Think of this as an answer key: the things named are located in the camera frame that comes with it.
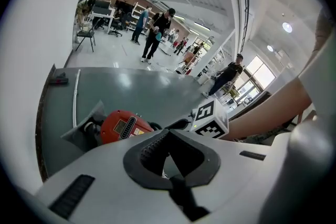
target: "man in black jacket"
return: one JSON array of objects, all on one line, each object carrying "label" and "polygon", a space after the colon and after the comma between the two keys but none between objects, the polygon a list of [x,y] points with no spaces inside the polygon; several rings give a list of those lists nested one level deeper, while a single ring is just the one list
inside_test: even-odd
[{"label": "man in black jacket", "polygon": [[156,13],[153,18],[148,22],[150,26],[150,32],[146,41],[145,49],[141,58],[142,62],[151,63],[151,58],[154,55],[157,47],[159,46],[161,37],[166,29],[169,29],[171,18],[174,17],[175,10],[173,8],[168,9],[165,13]]},{"label": "man in black jacket", "polygon": [[237,54],[236,62],[232,62],[226,68],[222,69],[219,72],[220,76],[216,79],[215,84],[210,89],[210,91],[208,93],[202,92],[202,95],[208,98],[209,96],[213,95],[216,91],[218,91],[221,87],[223,87],[229,81],[234,83],[243,71],[243,67],[240,65],[242,60],[243,60],[243,56],[241,54]]}]

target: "black and white cube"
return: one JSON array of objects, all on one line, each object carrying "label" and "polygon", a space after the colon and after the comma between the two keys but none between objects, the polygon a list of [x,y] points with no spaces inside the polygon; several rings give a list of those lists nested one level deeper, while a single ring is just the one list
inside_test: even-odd
[{"label": "black and white cube", "polygon": [[214,98],[200,104],[190,131],[212,138],[228,134],[228,117],[222,104]]}]

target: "red device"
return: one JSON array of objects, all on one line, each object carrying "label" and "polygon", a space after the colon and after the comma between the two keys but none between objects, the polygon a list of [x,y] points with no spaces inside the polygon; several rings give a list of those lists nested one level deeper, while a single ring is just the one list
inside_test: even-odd
[{"label": "red device", "polygon": [[101,126],[100,136],[103,144],[108,144],[153,131],[147,121],[144,121],[134,113],[116,110],[104,120]]}]

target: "gray table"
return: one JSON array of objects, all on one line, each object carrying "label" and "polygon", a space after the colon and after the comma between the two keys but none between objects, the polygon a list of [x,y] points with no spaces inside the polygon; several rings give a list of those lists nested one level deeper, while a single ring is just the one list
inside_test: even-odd
[{"label": "gray table", "polygon": [[[42,116],[42,152],[48,176],[83,153],[60,138],[72,128],[72,99],[78,68],[57,69],[69,78],[66,86],[50,86]],[[200,85],[191,76],[120,68],[81,68],[77,96],[77,123],[99,100],[107,114],[128,110],[168,126],[188,115],[203,100]]]}]

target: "blue shirt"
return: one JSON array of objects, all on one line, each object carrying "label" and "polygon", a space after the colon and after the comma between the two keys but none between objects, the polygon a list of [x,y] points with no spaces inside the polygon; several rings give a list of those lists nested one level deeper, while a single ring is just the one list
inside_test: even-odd
[{"label": "blue shirt", "polygon": [[139,19],[138,19],[138,22],[137,22],[137,27],[140,27],[140,28],[142,28],[142,26],[143,26],[143,19],[144,18],[146,18],[146,22],[145,22],[145,26],[146,26],[146,23],[147,23],[147,20],[148,20],[148,10],[146,9],[146,10],[144,10],[142,13],[141,13],[141,15],[140,15],[140,17],[139,17]]}]

